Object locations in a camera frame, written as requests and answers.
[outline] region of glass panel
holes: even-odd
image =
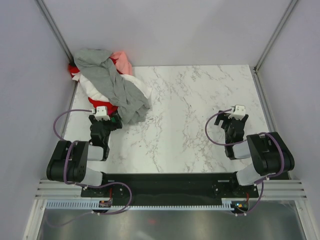
[[[52,224],[62,224],[87,210],[46,210]],[[261,202],[247,216],[225,211],[152,211],[83,216],[64,227],[42,224],[39,240],[303,240],[294,203]]]

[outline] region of crumpled fabric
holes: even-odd
[[[115,60],[115,68],[122,74],[133,75],[132,65],[128,61],[127,55],[124,51],[116,51],[110,56],[111,59]]]
[[[121,77],[109,58],[111,55],[108,50],[83,48],[74,54],[74,63],[112,105],[118,106],[124,124],[143,122],[150,108],[149,102],[132,82]]]

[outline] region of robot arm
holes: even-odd
[[[245,110],[237,113],[224,113],[218,116],[216,123],[223,121],[226,143],[243,141],[245,122],[248,119]],[[87,167],[87,161],[105,161],[108,157],[108,141],[111,131],[121,128],[119,116],[110,116],[110,120],[94,115],[89,116],[92,123],[91,143],[79,141],[72,149],[66,169],[68,182],[83,185],[101,186],[111,182],[122,182],[132,189],[131,206],[213,206],[221,205],[223,199],[251,198],[259,196],[255,181],[278,173],[282,163],[275,143],[268,136],[247,135],[247,141],[225,148],[230,159],[252,158],[252,164],[238,172],[222,173],[118,173],[110,174],[94,171]],[[292,170],[295,162],[292,154],[277,132],[269,133],[280,146],[284,156],[283,173]],[[47,178],[52,181],[64,181],[65,162],[70,141],[59,141],[47,167]],[[121,185],[82,189],[84,198],[108,198],[112,189],[112,199],[119,206],[128,202],[128,192]]]

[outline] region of metal frame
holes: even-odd
[[[280,32],[282,31],[284,25],[286,24],[287,20],[289,19],[291,13],[293,12],[293,10],[295,9],[295,7],[297,6],[297,3],[299,2],[299,0],[291,0],[289,5],[287,6],[287,8],[285,9],[279,23],[277,24],[271,38],[269,39],[265,49],[263,50],[255,69],[258,71],[262,64],[264,63],[266,56],[268,55],[271,47],[273,46],[273,44],[275,43],[276,39],[278,38]]]
[[[69,60],[72,59],[72,54],[61,35],[53,17],[51,16],[46,4],[43,0],[35,0],[40,11],[42,12],[45,20],[50,26],[54,36],[56,37],[61,48],[65,52]],[[276,131],[277,126],[275,125],[274,118],[272,116],[271,110],[268,105],[268,100],[263,90],[262,83],[258,76],[258,71],[261,68],[266,56],[268,55],[270,49],[275,43],[277,37],[282,31],[285,23],[288,21],[294,8],[297,6],[299,0],[291,0],[288,7],[286,8],[281,20],[276,26],[268,44],[266,45],[263,53],[261,54],[255,67],[251,68],[251,73],[257,93],[261,102],[262,110],[267,122],[268,129],[270,131]],[[73,94],[69,104],[69,109],[71,109],[75,93],[77,89],[77,84],[74,85]],[[64,135],[67,127],[67,116],[63,129],[62,136]],[[24,240],[36,240],[41,227],[41,222],[44,217],[44,211],[48,204],[48,200],[58,200],[58,201],[76,201],[76,202],[94,202],[95,200],[101,200],[101,198],[82,198],[81,197],[81,187],[74,185],[66,185],[62,182],[52,182],[49,180],[41,180],[36,192],[35,200],[31,209],[31,214],[23,235]],[[228,199],[231,201],[238,201],[242,199],[232,198]],[[305,233],[307,240],[320,240],[319,230],[317,222],[313,216],[310,203],[305,194],[303,184],[300,180],[268,180],[264,182],[264,191],[261,198],[262,201],[295,201],[298,217],[300,218],[303,231]]]

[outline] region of pile of clothes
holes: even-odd
[[[132,66],[123,51],[112,53],[84,48],[73,57],[68,70],[95,108],[106,106],[108,115],[118,111],[124,124],[146,119],[152,90],[133,76]]]

